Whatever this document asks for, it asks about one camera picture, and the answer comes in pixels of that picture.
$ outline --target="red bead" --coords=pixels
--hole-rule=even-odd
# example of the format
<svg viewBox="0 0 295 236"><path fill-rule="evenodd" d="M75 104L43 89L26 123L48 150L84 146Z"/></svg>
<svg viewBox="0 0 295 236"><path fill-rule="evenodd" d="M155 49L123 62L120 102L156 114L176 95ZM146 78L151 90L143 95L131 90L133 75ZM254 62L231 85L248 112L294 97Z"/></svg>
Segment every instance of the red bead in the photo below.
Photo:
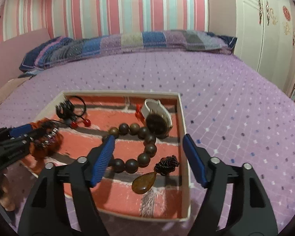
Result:
<svg viewBox="0 0 295 236"><path fill-rule="evenodd" d="M78 124L75 121L73 121L71 122L70 126L71 128L76 129L78 127Z"/></svg>
<svg viewBox="0 0 295 236"><path fill-rule="evenodd" d="M86 127L89 127L91 125L89 119L84 120L83 123L84 123L84 126L86 126Z"/></svg>

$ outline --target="ornate door handle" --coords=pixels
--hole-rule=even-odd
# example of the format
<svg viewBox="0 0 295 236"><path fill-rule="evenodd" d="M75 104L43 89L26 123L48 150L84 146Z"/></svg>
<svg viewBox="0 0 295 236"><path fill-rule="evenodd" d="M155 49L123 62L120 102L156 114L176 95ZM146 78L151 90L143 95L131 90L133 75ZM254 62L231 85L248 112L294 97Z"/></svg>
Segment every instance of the ornate door handle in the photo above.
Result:
<svg viewBox="0 0 295 236"><path fill-rule="evenodd" d="M262 14L263 14L262 4L261 4L261 0L259 0L259 25L261 25Z"/></svg>
<svg viewBox="0 0 295 236"><path fill-rule="evenodd" d="M270 24L270 13L269 13L269 3L266 2L266 17L268 19L268 25Z"/></svg>

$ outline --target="blue gripper pad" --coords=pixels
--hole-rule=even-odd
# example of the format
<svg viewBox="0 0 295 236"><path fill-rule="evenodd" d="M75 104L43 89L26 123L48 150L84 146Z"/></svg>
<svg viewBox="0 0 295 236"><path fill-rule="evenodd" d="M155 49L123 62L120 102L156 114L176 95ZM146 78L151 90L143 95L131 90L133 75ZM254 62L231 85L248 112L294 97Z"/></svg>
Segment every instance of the blue gripper pad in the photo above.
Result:
<svg viewBox="0 0 295 236"><path fill-rule="evenodd" d="M32 125L30 124L25 124L16 128L13 128L10 130L10 137L20 137L24 134L28 134L33 130Z"/></svg>
<svg viewBox="0 0 295 236"><path fill-rule="evenodd" d="M183 137L183 149L188 159L189 165L191 167L192 172L194 173L194 177L196 181L202 185L203 188L207 187L208 180L205 176L205 166L200 159L197 146L192 140L189 134L186 134Z"/></svg>
<svg viewBox="0 0 295 236"><path fill-rule="evenodd" d="M115 137L110 135L105 146L101 150L101 154L98 156L98 159L93 166L92 179L90 181L93 187L96 186L96 184L103 178L114 149Z"/></svg>

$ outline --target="bed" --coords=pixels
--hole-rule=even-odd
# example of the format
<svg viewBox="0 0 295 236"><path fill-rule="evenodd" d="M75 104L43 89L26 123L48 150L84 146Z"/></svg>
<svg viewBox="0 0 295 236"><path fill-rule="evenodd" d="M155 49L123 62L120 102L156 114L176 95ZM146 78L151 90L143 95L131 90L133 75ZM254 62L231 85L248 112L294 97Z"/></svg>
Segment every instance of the bed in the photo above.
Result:
<svg viewBox="0 0 295 236"><path fill-rule="evenodd" d="M145 90L181 94L187 132L198 146L227 164L249 162L270 198L281 231L295 214L295 104L234 55L165 50L96 57L45 70L18 87L0 106L0 127L32 121L63 90ZM9 168L17 227L34 182L24 167ZM187 235L205 190L191 178L191 220L144 223L102 215L110 235ZM219 222L230 207L227 189ZM73 202L70 222L78 228Z"/></svg>

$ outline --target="pendant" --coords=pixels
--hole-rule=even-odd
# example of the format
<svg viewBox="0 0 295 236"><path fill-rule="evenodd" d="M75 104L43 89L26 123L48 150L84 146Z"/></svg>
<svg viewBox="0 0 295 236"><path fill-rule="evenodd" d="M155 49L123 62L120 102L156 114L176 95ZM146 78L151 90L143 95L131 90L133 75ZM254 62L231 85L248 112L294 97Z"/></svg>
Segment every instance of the pendant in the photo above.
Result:
<svg viewBox="0 0 295 236"><path fill-rule="evenodd" d="M142 176L138 176L132 182L132 190L136 194L144 194L151 189L156 179L156 172L150 172Z"/></svg>

